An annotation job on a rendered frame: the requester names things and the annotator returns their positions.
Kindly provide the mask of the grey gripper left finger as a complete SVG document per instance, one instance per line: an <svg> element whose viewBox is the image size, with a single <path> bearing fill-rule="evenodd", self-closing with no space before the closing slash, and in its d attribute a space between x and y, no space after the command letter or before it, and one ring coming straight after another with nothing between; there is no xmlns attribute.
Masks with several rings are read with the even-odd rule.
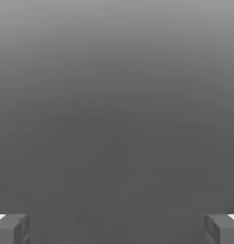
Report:
<svg viewBox="0 0 234 244"><path fill-rule="evenodd" d="M0 244L31 244L30 216L0 214Z"/></svg>

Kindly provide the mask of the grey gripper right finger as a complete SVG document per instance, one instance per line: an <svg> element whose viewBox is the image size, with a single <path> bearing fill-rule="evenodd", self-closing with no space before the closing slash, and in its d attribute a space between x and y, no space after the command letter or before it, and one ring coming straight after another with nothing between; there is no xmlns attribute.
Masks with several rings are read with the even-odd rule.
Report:
<svg viewBox="0 0 234 244"><path fill-rule="evenodd" d="M206 244L234 244L234 214L204 216Z"/></svg>

